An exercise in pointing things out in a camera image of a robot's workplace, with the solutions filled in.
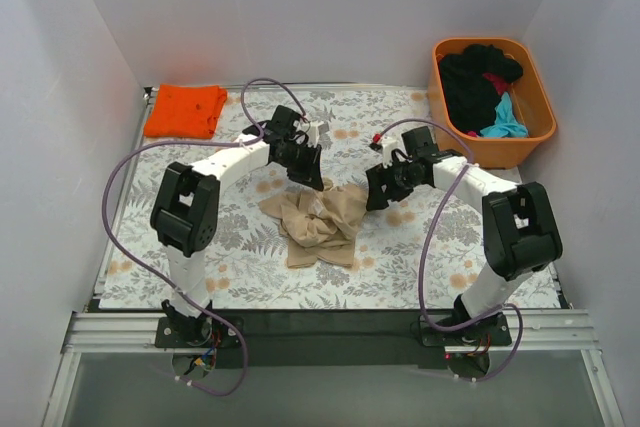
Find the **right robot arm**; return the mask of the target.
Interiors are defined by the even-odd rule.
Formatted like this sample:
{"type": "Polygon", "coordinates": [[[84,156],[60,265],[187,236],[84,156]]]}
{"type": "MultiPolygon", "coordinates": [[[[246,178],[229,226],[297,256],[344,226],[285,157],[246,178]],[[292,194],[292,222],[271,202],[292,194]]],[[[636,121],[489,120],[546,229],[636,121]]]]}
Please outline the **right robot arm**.
{"type": "Polygon", "coordinates": [[[466,147],[441,149],[432,123],[403,134],[401,141],[373,137],[370,147],[380,164],[366,172],[368,211],[382,211],[406,199],[420,186],[443,191],[443,201],[457,197],[481,216],[485,264],[475,282],[460,294],[452,313],[434,321],[425,299],[428,254],[419,260],[418,301],[421,317],[433,331],[454,334],[475,344],[489,331],[487,319],[507,308],[520,285],[559,259],[562,241],[546,189],[538,182],[517,184],[497,177],[470,160],[466,147]]]}

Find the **beige t shirt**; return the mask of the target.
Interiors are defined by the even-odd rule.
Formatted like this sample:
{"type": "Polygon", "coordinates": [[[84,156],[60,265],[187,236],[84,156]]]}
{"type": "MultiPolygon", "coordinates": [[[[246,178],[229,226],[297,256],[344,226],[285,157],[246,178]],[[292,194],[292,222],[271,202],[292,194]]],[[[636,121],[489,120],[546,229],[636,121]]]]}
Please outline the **beige t shirt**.
{"type": "Polygon", "coordinates": [[[283,192],[261,201],[259,208],[279,221],[279,233],[288,239],[288,268],[311,267],[319,260],[350,268],[366,202],[364,189],[345,184],[322,192],[283,192]]]}

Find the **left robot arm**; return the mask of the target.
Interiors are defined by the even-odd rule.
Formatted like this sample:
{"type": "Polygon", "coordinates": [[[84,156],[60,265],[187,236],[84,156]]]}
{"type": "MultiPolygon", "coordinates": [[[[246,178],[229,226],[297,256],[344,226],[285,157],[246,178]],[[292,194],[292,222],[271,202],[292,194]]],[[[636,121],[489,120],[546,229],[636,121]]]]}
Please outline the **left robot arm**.
{"type": "Polygon", "coordinates": [[[150,224],[169,262],[176,292],[162,302],[173,332],[188,345],[205,345],[213,333],[202,312],[211,306],[206,288],[205,249],[217,230],[221,195],[253,171],[271,163],[286,169],[289,180],[317,191],[320,135],[324,122],[308,122],[301,114],[278,106],[272,118],[245,128],[230,148],[194,162],[170,164],[152,209],[150,224]]]}

